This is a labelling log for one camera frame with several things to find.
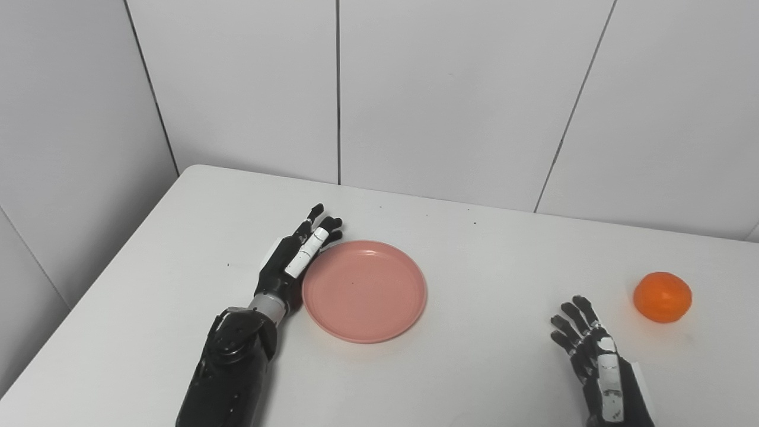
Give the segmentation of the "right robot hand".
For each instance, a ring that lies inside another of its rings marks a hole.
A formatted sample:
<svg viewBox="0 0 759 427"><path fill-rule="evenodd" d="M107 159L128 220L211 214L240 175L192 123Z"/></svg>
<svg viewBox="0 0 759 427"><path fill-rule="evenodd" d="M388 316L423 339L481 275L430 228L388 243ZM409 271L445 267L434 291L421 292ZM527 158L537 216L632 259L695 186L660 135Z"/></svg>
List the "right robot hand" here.
<svg viewBox="0 0 759 427"><path fill-rule="evenodd" d="M654 426L642 380L622 357L612 335L599 321L591 301L574 295L550 319L552 341L567 353L580 381L586 426Z"/></svg>

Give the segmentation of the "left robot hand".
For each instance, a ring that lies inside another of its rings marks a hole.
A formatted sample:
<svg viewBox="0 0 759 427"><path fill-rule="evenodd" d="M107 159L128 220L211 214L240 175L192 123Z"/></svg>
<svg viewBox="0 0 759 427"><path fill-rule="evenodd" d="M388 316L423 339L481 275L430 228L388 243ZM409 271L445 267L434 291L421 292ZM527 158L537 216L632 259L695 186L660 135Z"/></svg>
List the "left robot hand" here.
<svg viewBox="0 0 759 427"><path fill-rule="evenodd" d="M315 205L295 232L282 238L260 273L255 298L273 297L287 313L302 305L302 283L307 269L324 249L343 237L340 217L325 216L322 203Z"/></svg>

